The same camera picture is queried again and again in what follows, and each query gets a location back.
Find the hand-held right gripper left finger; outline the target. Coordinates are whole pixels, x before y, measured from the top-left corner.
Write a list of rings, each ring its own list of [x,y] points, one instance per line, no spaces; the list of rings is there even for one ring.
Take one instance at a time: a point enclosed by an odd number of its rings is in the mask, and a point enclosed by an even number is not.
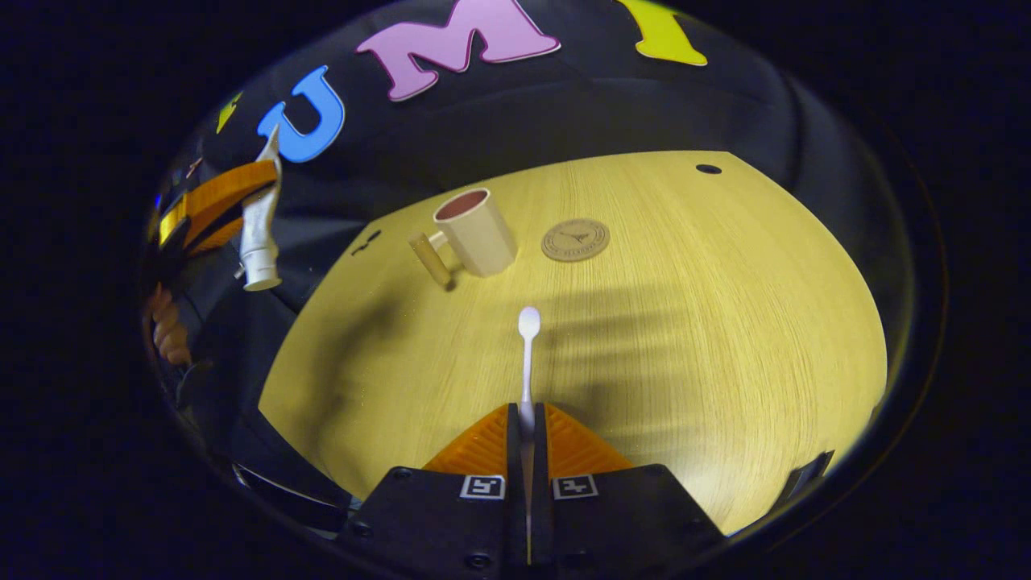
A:
[[[527,552],[520,463],[516,404],[500,405],[427,465],[388,470],[339,547],[376,580],[505,580]]]

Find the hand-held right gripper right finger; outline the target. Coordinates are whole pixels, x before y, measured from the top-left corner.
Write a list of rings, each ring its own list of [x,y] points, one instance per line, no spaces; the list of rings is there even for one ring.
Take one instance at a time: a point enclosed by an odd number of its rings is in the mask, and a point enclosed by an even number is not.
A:
[[[537,404],[534,566],[552,580],[673,580],[726,537],[667,466],[634,466],[556,405]]]

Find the white and blue toothpaste tube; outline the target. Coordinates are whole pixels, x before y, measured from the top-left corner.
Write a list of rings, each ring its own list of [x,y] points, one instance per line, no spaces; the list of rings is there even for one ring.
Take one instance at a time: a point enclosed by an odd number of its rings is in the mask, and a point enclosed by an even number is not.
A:
[[[258,161],[270,161],[273,181],[258,187],[242,201],[242,235],[238,249],[246,292],[262,292],[279,286],[279,246],[274,241],[271,224],[281,195],[281,160],[279,157],[279,125],[274,125]]]

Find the pale pink toothbrush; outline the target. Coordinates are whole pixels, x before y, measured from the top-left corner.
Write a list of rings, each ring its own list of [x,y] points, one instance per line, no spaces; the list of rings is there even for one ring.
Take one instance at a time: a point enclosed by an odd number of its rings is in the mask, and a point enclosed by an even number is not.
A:
[[[532,481],[534,470],[534,434],[536,429],[534,401],[532,396],[532,352],[533,341],[541,328],[538,309],[526,307],[520,311],[518,331],[523,339],[522,393],[520,393],[520,466],[523,470],[525,491],[525,562],[532,562]]]

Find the cream cup with wooden handle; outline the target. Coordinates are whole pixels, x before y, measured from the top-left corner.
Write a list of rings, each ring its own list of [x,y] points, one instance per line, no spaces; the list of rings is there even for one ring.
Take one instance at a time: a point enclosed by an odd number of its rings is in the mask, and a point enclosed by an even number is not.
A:
[[[415,232],[408,245],[431,279],[443,289],[453,283],[452,271],[439,250],[448,246],[461,267],[475,278],[490,278],[516,262],[519,247],[495,196],[488,187],[471,187],[453,195],[433,213],[434,234]]]

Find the round cork coaster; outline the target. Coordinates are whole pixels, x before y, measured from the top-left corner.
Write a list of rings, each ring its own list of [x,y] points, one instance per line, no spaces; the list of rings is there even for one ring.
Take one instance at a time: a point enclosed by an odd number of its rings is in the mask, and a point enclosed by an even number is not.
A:
[[[607,225],[593,219],[560,221],[548,228],[540,248],[548,259],[579,262],[603,253],[611,242]]]

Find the light wooden desktop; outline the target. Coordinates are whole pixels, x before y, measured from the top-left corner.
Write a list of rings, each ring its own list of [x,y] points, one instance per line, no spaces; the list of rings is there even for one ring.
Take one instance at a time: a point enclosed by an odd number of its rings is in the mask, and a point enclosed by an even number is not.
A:
[[[259,410],[358,498],[520,399],[518,315],[534,307],[532,393],[635,465],[662,463],[722,532],[766,514],[788,474],[847,454],[888,379],[872,293],[799,201],[732,153],[605,155],[483,180],[516,263],[452,289],[410,250],[445,192],[371,221],[307,300]],[[548,228],[611,242],[548,259]]]

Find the black backdrop cloth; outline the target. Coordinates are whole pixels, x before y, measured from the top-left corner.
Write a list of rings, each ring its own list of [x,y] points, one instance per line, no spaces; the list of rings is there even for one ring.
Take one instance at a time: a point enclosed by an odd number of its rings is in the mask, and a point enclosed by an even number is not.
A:
[[[279,125],[294,187],[274,227],[286,246],[284,289],[247,300],[230,289],[230,253],[202,252],[178,276],[190,342],[217,370],[185,388],[198,437],[229,458],[307,494],[345,489],[302,466],[258,412],[260,362],[286,337],[330,267],[332,245],[444,187],[597,155],[729,151],[795,196],[827,226],[872,289],[888,348],[888,384],[909,344],[916,304],[912,243],[887,168],[883,132],[858,107],[802,80],[692,16],[668,14],[713,64],[640,56],[644,37],[616,0],[508,0],[562,47],[448,72],[434,89],[390,101],[386,74],[356,47],[387,26],[438,25],[463,0],[400,0],[284,56],[202,121],[171,172],[162,214],[192,187],[242,163]]]

